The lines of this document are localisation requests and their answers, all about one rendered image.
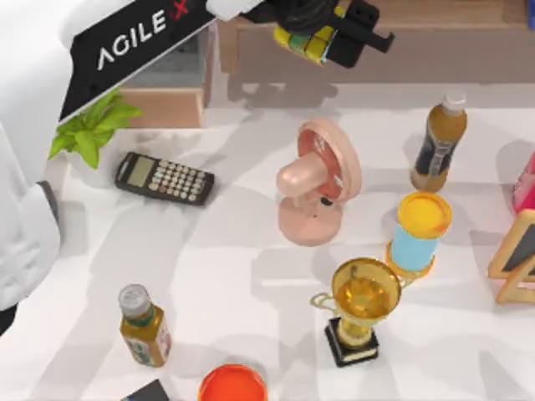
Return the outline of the yellow and green puzzle cube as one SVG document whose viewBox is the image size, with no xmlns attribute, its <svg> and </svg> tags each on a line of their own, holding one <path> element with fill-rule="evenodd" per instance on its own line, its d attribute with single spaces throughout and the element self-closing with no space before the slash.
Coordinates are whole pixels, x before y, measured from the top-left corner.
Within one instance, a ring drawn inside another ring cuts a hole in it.
<svg viewBox="0 0 535 401">
<path fill-rule="evenodd" d="M 275 10 L 273 38 L 279 46 L 316 64 L 323 64 L 335 29 L 332 16 L 343 17 L 347 7 L 339 0 L 292 0 Z"/>
</svg>

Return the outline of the wooden cupboard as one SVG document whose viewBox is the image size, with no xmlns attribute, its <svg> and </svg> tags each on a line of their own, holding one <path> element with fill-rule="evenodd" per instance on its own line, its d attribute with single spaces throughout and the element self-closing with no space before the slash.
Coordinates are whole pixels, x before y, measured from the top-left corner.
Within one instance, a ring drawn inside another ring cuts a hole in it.
<svg viewBox="0 0 535 401">
<path fill-rule="evenodd" d="M 527 0 L 369 0 L 390 51 L 367 48 L 356 67 L 318 66 L 276 44 L 271 24 L 219 23 L 221 71 L 247 83 L 521 83 L 535 80 Z"/>
</svg>

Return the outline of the brown bottle with white cap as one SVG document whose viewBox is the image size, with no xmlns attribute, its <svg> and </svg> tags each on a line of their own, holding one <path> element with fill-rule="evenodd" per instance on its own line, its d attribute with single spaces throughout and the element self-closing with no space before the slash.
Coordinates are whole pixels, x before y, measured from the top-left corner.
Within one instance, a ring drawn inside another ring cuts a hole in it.
<svg viewBox="0 0 535 401">
<path fill-rule="evenodd" d="M 466 94 L 451 91 L 427 115 L 425 137 L 410 173 L 417 190 L 436 193 L 446 183 L 455 149 L 467 128 Z"/>
</svg>

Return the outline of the pink desk fan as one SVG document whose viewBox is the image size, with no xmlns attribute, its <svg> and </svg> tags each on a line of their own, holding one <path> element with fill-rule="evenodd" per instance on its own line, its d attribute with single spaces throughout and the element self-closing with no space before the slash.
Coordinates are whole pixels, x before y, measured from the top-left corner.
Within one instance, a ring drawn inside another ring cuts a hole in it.
<svg viewBox="0 0 535 401">
<path fill-rule="evenodd" d="M 300 246 L 321 246 L 339 232 L 344 204 L 362 185 L 359 157 L 333 121 L 311 119 L 298 130 L 298 158 L 277 174 L 283 195 L 278 226 Z"/>
</svg>

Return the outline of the grey pierced drawer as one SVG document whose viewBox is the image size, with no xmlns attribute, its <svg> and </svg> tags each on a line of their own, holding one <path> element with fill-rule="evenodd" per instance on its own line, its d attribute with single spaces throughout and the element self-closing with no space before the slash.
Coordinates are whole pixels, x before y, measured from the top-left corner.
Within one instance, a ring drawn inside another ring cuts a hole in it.
<svg viewBox="0 0 535 401">
<path fill-rule="evenodd" d="M 200 88 L 210 64 L 215 33 L 205 28 L 125 81 L 126 89 Z"/>
</svg>

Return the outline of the pale wooden drawer front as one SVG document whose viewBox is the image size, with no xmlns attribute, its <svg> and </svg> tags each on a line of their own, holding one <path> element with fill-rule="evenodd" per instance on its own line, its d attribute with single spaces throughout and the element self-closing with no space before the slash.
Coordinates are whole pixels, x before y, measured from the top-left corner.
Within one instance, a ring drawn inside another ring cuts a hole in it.
<svg viewBox="0 0 535 401">
<path fill-rule="evenodd" d="M 127 104 L 141 110 L 131 120 L 132 128 L 200 128 L 206 104 L 201 88 L 125 88 L 120 91 Z"/>
</svg>

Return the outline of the blue can with yellow lid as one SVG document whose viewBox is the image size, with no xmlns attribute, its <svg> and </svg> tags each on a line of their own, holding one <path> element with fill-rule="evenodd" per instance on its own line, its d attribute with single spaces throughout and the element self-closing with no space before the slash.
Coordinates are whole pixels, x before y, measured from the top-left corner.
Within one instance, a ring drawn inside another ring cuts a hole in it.
<svg viewBox="0 0 535 401">
<path fill-rule="evenodd" d="M 451 225 L 451 208 L 441 196 L 417 191 L 397 208 L 397 226 L 386 247 L 386 263 L 396 275 L 415 280 L 428 274 L 440 239 Z"/>
</svg>

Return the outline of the black calculator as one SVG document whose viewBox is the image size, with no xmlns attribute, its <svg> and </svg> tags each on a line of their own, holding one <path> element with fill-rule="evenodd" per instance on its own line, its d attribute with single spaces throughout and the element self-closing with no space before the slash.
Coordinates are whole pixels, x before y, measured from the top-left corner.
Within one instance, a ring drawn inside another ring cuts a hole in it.
<svg viewBox="0 0 535 401">
<path fill-rule="evenodd" d="M 188 206 L 203 206 L 215 176 L 169 160 L 129 152 L 115 174 L 115 186 L 132 194 Z"/>
</svg>

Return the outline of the pink box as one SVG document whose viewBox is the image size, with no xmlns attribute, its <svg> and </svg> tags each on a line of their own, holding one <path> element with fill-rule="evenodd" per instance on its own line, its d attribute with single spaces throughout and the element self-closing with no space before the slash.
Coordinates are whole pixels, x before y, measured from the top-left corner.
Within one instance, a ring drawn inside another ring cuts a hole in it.
<svg viewBox="0 0 535 401">
<path fill-rule="evenodd" d="M 512 208 L 516 214 L 524 209 L 535 209 L 535 152 L 513 187 Z"/>
</svg>

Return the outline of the gold trophy with black base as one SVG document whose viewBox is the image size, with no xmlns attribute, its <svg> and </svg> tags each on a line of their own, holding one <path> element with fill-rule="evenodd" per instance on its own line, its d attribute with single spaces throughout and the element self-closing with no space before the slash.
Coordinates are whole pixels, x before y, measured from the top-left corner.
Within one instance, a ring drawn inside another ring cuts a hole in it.
<svg viewBox="0 0 535 401">
<path fill-rule="evenodd" d="M 413 282 L 398 277 L 385 263 L 359 257 L 343 263 L 331 279 L 331 292 L 309 300 L 313 307 L 334 317 L 324 329 L 337 367 L 377 358 L 379 342 L 373 326 L 398 306 L 402 289 Z"/>
</svg>

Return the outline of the wooden framed blackboard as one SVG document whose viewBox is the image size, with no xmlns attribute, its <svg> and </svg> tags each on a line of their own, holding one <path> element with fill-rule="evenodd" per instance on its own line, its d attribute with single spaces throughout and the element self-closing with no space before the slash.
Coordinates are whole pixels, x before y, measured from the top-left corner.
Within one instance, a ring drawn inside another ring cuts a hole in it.
<svg viewBox="0 0 535 401">
<path fill-rule="evenodd" d="M 496 303 L 535 304 L 535 210 L 520 211 L 488 267 L 488 277 L 503 279 Z"/>
</svg>

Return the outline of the green leafy plant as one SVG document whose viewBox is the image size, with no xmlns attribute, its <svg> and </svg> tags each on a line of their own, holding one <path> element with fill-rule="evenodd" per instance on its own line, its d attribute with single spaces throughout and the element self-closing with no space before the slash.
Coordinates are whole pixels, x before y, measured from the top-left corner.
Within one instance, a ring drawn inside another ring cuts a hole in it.
<svg viewBox="0 0 535 401">
<path fill-rule="evenodd" d="M 77 153 L 95 170 L 100 150 L 111 141 L 115 131 L 128 128 L 140 114 L 141 110 L 127 104 L 117 89 L 112 90 L 56 129 L 48 160 L 63 150 Z"/>
</svg>

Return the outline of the yellow tea bottle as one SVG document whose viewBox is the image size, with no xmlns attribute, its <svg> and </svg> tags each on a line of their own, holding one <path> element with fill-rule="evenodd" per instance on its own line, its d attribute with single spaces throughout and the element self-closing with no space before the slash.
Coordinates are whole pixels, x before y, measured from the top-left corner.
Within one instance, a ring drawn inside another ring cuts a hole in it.
<svg viewBox="0 0 535 401">
<path fill-rule="evenodd" d="M 136 362 L 159 368 L 166 364 L 172 339 L 164 311 L 140 284 L 129 284 L 119 293 L 122 311 L 120 332 Z"/>
</svg>

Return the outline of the orange bowl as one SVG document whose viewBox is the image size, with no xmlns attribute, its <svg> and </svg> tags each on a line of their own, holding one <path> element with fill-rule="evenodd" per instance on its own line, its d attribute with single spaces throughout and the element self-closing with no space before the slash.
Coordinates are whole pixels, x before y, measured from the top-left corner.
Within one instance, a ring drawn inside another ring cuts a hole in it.
<svg viewBox="0 0 535 401">
<path fill-rule="evenodd" d="M 204 377 L 197 401 L 268 401 L 262 377 L 242 364 L 223 364 Z"/>
</svg>

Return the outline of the black book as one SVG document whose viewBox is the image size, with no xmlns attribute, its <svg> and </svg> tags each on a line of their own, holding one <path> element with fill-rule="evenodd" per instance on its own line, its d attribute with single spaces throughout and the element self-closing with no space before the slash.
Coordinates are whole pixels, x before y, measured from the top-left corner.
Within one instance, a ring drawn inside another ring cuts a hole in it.
<svg viewBox="0 0 535 401">
<path fill-rule="evenodd" d="M 171 401 L 159 379 L 122 398 L 120 401 Z"/>
</svg>

